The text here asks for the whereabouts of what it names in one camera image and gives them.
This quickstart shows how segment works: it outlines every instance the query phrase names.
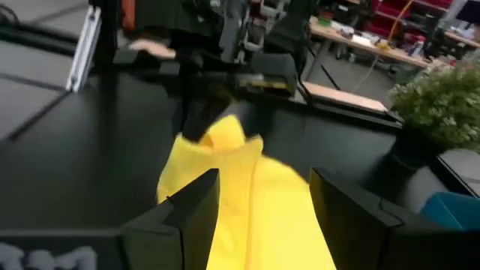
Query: plant pot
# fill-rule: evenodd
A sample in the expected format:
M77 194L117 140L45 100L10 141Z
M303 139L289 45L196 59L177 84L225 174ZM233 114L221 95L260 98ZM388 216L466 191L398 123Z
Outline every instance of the plant pot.
M390 157L409 170L418 170L444 151L420 130L403 126L390 149Z

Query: white cable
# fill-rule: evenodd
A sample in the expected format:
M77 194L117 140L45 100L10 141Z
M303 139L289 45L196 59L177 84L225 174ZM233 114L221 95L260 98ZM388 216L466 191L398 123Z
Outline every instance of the white cable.
M362 85L362 83L370 76L370 74L372 73L372 70L375 68L375 65L377 64L379 58L380 57L378 55L375 56L375 59L373 60L372 65L370 66L370 69L367 71L365 76L360 80L360 82L358 82L355 85L355 87L352 89L351 93L355 93L357 91L357 89Z

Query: person's hand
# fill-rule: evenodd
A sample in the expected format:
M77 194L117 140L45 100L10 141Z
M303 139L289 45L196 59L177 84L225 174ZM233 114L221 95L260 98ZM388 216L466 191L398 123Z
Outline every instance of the person's hand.
M132 50L145 50L153 56L160 56L163 58L174 59L176 51L174 49L169 49L162 43L153 41L153 40L136 40L128 46Z

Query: green plant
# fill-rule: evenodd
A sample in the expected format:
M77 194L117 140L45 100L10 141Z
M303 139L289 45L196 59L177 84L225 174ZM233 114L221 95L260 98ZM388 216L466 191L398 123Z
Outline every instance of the green plant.
M480 152L480 64L438 68L392 90L405 125L446 149Z

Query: wooden board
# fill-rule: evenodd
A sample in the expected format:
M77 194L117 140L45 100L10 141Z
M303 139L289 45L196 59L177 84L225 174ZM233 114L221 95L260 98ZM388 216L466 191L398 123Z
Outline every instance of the wooden board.
M361 97L356 94L350 94L344 91L334 90L322 85L316 85L310 82L303 82L308 91L312 95L321 96L325 98L331 98L336 101L343 101L349 104L355 104L361 107L365 107L372 110L386 111L387 108L383 106L378 100L372 100L370 98Z

